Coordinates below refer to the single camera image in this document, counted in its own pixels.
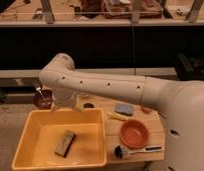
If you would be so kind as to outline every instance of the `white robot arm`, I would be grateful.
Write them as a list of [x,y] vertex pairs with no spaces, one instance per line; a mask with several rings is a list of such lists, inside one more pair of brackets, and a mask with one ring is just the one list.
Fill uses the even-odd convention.
[[67,54],[57,54],[40,72],[54,103],[74,106],[87,92],[157,110],[166,118],[165,171],[204,171],[204,82],[74,71]]

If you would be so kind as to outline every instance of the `yellow plastic bin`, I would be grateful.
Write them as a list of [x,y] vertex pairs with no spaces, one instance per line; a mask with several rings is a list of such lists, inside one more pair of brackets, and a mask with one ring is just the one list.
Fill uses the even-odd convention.
[[[54,150],[65,130],[76,137],[65,158]],[[12,163],[13,170],[90,168],[107,162],[104,114],[100,109],[83,113],[72,109],[32,111],[26,121]]]

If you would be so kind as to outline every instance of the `gray sponge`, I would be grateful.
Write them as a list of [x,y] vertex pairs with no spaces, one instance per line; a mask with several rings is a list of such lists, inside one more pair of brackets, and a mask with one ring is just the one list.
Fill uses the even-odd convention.
[[126,116],[132,116],[134,113],[134,108],[133,105],[130,104],[116,103],[115,112]]

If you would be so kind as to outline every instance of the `wooden platform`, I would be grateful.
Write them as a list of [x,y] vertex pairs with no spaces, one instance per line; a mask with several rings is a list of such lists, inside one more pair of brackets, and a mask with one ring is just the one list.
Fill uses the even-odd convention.
[[[106,114],[107,112],[113,112],[115,109],[115,104],[119,101],[91,95],[81,96],[81,99],[83,103],[85,102],[92,103],[95,107],[100,107],[105,112],[108,164],[157,161],[164,159],[164,151],[154,153],[132,154],[129,159],[117,159],[114,156],[114,149],[117,145],[121,144],[119,139],[119,129],[123,121],[109,119]],[[149,130],[150,138],[148,145],[160,145],[164,149],[165,132],[157,112],[151,110],[149,113],[145,113],[142,111],[142,108],[138,105],[135,105],[134,109],[135,109],[134,118],[142,121]]]

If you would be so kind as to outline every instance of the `sponge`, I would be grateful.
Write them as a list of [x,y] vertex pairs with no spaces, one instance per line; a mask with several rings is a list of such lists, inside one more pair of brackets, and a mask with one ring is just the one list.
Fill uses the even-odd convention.
[[126,116],[132,116],[134,113],[133,105],[125,103],[116,103],[115,112]]
[[61,157],[66,157],[74,138],[75,138],[75,133],[73,131],[65,130],[58,145],[56,146],[54,153]]

